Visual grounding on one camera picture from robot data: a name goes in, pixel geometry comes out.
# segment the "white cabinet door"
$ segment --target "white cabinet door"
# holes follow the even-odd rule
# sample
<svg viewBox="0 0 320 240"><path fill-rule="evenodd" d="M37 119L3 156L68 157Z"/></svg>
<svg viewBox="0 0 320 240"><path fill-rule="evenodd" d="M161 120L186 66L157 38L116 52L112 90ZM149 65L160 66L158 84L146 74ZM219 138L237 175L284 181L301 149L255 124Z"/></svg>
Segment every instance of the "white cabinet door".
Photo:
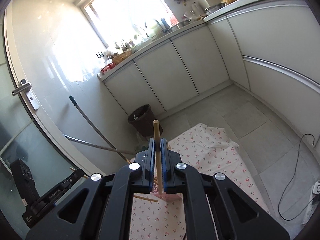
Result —
<svg viewBox="0 0 320 240"><path fill-rule="evenodd" d="M166 111L198 94L170 41L138 57L135 62Z"/></svg>
<svg viewBox="0 0 320 240"><path fill-rule="evenodd" d="M231 80L250 90L247 73L236 38L226 19L208 25Z"/></svg>
<svg viewBox="0 0 320 240"><path fill-rule="evenodd" d="M229 79L221 54L207 26L180 36L176 47L199 92Z"/></svg>
<svg viewBox="0 0 320 240"><path fill-rule="evenodd" d="M155 115L165 112L135 63L123 68L107 79L105 85L124 111L130 115L138 107L149 104Z"/></svg>
<svg viewBox="0 0 320 240"><path fill-rule="evenodd" d="M266 2L227 16L242 55L291 68L320 83L320 26L303 2Z"/></svg>
<svg viewBox="0 0 320 240"><path fill-rule="evenodd" d="M268 102L283 114L301 134L311 133L316 140L320 135L320 89L310 88L299 81L281 73L276 68L258 63L244 62L247 68L251 91Z"/></svg>

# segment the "window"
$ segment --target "window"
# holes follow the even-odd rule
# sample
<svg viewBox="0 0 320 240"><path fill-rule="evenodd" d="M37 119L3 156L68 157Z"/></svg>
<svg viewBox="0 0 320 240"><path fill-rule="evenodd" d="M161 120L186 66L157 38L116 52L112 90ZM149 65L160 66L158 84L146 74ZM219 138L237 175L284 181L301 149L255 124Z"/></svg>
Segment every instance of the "window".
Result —
<svg viewBox="0 0 320 240"><path fill-rule="evenodd" d="M166 18L169 25L175 24L170 23L175 17L163 0L92 0L84 9L110 47L143 36L148 19Z"/></svg>

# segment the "brown trash can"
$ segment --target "brown trash can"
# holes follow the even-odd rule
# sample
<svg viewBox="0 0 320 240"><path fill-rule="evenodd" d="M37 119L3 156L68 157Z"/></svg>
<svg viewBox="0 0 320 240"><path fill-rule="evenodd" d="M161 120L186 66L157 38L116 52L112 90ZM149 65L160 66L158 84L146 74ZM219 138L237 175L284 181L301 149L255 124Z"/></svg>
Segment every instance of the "brown trash can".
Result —
<svg viewBox="0 0 320 240"><path fill-rule="evenodd" d="M138 109L133 111L128 117L128 123L132 124L133 127L144 137L153 136L153 121L156 119L154 113L151 111L150 105L140 106ZM163 132L161 125L159 124L160 135Z"/></svg>

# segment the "white countertop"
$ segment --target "white countertop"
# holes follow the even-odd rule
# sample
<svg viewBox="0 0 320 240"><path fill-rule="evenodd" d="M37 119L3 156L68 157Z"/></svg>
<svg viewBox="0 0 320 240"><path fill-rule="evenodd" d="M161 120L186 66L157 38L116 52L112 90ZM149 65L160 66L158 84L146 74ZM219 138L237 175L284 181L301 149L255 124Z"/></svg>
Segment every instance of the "white countertop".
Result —
<svg viewBox="0 0 320 240"><path fill-rule="evenodd" d="M120 69L122 66L124 66L125 64L127 64L128 62L130 62L131 60L135 59L136 57L138 57L139 55L141 55L142 53L144 53L145 51L151 49L152 47L160 44L163 41L166 41L170 38L172 38L173 36L178 35L179 33L182 33L184 31L187 31L191 28L194 28L196 26L199 26L201 24L205 24L205 22L208 22L214 18L217 18L223 14L227 14L230 11L233 11L235 9L238 9L240 7L252 4L252 3L256 3L258 1L262 1L262 0L238 0L235 1L221 9L219 9L218 11L212 13L211 15L205 17L203 20L197 21L197 22L193 22L179 30L176 30L174 32L171 32L155 41L153 41L152 43L149 43L148 45L146 45L145 47L143 47L142 49L138 50L136 53L132 54L130 57L128 57L127 59L125 59L124 61L122 61L121 63L119 63L116 67L114 67L112 70L103 73L98 73L97 77L103 82L107 77L109 77L110 75L112 75L113 73L115 73L118 69Z"/></svg>

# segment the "gray tile floor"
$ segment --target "gray tile floor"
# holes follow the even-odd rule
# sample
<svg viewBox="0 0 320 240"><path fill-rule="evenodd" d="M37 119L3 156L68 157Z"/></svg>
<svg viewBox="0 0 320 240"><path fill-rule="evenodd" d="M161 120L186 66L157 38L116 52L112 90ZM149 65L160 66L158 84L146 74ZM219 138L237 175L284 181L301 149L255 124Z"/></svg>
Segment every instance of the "gray tile floor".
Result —
<svg viewBox="0 0 320 240"><path fill-rule="evenodd" d="M171 140L198 123L225 128L239 144L240 155L253 176L271 215L293 239L302 229L304 212L292 221L280 218L277 206L291 179L300 138L272 110L236 85L195 103L164 120L162 137ZM301 143L297 173L280 205L283 217L295 217L308 203L311 187L320 177L320 166Z"/></svg>

